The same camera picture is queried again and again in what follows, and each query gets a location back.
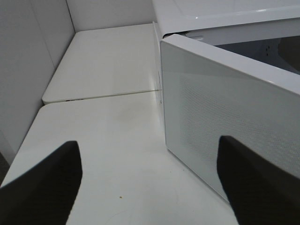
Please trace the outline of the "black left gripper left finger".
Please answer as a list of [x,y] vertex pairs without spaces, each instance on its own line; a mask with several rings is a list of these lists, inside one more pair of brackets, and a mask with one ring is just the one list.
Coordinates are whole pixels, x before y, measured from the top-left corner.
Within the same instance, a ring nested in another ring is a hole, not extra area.
[[68,141],[0,189],[2,225],[64,225],[83,177],[77,141]]

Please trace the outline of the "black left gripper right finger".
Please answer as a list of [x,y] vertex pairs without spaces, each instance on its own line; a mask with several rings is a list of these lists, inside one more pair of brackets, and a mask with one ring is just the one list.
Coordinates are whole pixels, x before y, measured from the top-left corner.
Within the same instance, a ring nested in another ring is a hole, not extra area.
[[228,135],[219,139],[217,174],[238,224],[300,223],[300,179]]

